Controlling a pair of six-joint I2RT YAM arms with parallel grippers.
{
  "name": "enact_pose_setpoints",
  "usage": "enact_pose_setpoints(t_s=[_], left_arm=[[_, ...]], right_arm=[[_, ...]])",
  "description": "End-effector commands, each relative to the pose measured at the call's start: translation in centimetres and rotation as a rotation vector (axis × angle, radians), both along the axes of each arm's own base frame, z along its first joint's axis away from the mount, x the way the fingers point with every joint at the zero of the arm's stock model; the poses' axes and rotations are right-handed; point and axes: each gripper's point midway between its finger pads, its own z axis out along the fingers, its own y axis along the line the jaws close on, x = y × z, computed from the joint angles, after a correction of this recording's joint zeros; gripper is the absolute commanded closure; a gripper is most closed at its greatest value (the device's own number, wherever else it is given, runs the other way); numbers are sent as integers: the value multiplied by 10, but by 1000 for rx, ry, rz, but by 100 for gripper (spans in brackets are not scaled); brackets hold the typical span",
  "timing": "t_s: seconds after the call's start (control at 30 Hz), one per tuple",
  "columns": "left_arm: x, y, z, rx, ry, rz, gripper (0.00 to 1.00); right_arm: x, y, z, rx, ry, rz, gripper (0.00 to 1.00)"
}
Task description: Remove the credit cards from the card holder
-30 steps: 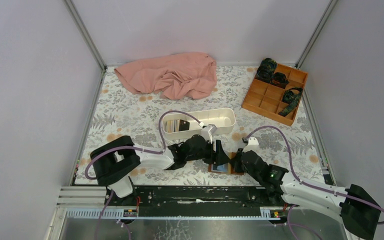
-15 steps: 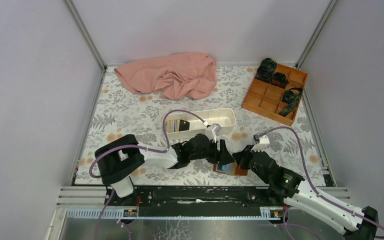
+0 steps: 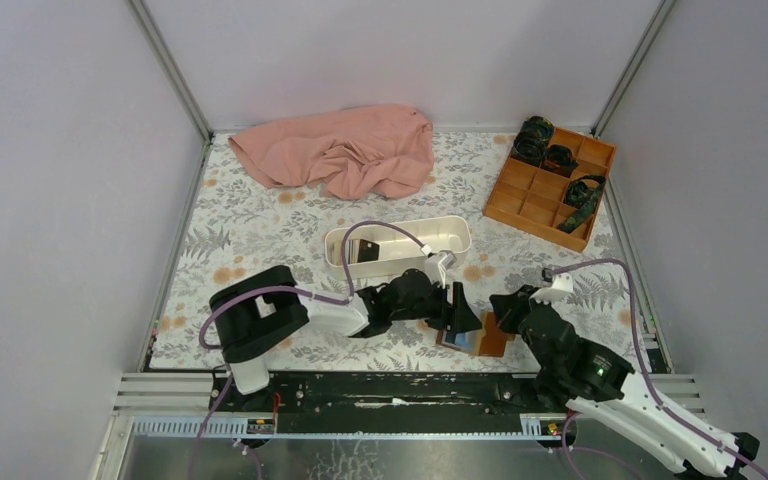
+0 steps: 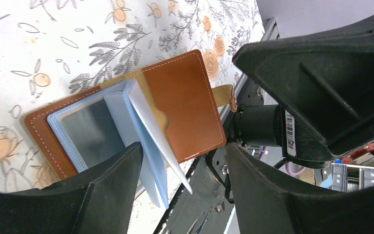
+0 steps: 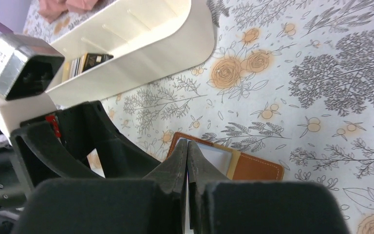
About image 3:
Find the credit cards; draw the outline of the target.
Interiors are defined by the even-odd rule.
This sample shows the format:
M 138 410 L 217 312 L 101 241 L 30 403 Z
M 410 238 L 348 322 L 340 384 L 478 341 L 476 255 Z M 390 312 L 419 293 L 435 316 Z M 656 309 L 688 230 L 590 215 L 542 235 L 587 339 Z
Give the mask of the credit cards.
M 470 355 L 477 355 L 481 347 L 483 336 L 483 330 L 461 333 L 441 331 L 437 335 L 436 344 Z

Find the brown leather card holder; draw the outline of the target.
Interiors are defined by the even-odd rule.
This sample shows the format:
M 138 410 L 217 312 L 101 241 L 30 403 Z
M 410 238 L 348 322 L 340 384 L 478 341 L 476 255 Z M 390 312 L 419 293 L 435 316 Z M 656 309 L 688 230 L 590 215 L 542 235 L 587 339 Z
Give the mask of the brown leather card holder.
M 492 311 L 482 312 L 481 323 L 481 329 L 466 333 L 451 334 L 439 331 L 435 344 L 477 357 L 503 357 L 508 343 L 512 342 L 516 336 L 503 332 L 499 328 Z

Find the white oblong plastic tray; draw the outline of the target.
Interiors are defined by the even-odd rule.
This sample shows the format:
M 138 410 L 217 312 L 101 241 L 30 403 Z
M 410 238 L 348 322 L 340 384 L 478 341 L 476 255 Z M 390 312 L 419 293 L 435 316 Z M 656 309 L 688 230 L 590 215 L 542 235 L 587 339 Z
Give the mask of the white oblong plastic tray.
M 342 262 L 342 242 L 348 240 L 349 273 L 354 279 L 385 277 L 400 274 L 410 268 L 420 269 L 427 254 L 450 251 L 455 264 L 460 265 L 472 247 L 472 235 L 466 220 L 448 215 L 436 218 L 395 222 L 386 226 L 360 222 L 351 227 L 334 229 L 325 236 L 324 253 L 329 274 L 339 280 L 345 278 Z M 378 246 L 375 260 L 360 262 L 361 240 Z

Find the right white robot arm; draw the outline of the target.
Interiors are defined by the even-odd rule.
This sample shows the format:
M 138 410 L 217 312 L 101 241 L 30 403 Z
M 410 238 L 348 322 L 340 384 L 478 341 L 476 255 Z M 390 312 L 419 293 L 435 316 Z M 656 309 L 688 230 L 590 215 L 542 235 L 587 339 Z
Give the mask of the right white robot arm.
M 525 285 L 490 303 L 501 331 L 519 335 L 540 369 L 532 398 L 598 420 L 681 479 L 740 479 L 759 440 L 718 429 L 652 387 L 610 348 L 580 336 L 549 302 L 553 288 Z

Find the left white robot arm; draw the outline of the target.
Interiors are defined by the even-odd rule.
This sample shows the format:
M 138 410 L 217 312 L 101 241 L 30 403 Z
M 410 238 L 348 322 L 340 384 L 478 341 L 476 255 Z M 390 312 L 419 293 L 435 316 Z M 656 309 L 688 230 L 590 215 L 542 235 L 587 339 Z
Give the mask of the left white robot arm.
M 340 299 L 300 288 L 290 268 L 279 265 L 215 293 L 208 305 L 204 325 L 215 327 L 215 347 L 241 395 L 269 385 L 267 352 L 307 326 L 349 338 L 381 335 L 407 320 L 451 337 L 483 327 L 462 283 L 444 284 L 418 269 Z

